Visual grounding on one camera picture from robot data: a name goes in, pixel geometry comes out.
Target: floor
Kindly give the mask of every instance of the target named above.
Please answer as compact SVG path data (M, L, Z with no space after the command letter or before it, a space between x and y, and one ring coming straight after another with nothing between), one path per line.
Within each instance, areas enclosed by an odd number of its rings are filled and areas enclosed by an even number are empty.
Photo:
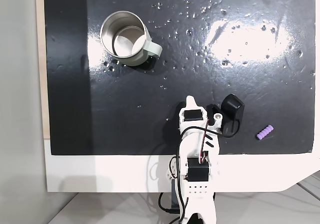
M319 172L301 184L320 196ZM158 193L79 193L50 224L169 223L176 215L158 208L158 196ZM320 201L298 185L283 192L216 196L218 224L320 223ZM169 196L162 200L169 207Z

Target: red wire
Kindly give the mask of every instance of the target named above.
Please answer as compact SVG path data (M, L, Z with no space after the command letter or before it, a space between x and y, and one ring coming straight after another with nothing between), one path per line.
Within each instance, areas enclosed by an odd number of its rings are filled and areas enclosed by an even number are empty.
M206 126L205 126L205 128L207 129L207 127L208 127L208 123L209 123L209 120L207 120L206 121ZM203 134L204 136L203 136L203 138L202 138L202 144L201 144L201 149L200 149L200 164L202 164L203 163L203 161L204 161L204 158L203 158L203 156L202 156L202 154L203 154L203 146L204 146L204 143L205 143L205 135L206 135L206 131L204 132L204 134Z

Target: white border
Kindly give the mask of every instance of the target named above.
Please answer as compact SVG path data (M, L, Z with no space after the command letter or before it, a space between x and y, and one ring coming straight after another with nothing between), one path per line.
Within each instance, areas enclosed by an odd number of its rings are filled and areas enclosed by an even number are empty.
M319 0L316 23L320 21ZM320 53L316 29L316 53ZM315 80L313 152L293 155L219 155L216 192L282 191L320 170L319 75ZM166 170L171 156L53 156L44 141L49 192L170 192Z

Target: stainless steel mug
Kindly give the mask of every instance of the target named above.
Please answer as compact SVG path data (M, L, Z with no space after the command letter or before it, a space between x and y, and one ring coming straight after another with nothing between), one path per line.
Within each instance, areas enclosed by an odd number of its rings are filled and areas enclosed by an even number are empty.
M116 60L137 66L149 56L160 56L162 47L151 41L150 34L135 14L119 11L106 18L100 32L101 43Z

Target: purple foam block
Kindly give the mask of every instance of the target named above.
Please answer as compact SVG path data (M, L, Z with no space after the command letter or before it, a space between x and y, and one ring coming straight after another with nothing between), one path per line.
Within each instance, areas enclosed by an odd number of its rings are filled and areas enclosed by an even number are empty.
M274 128L272 125L268 125L265 129L263 129L259 134L256 136L259 140L262 140L265 138L266 135L268 135L271 131L273 131Z

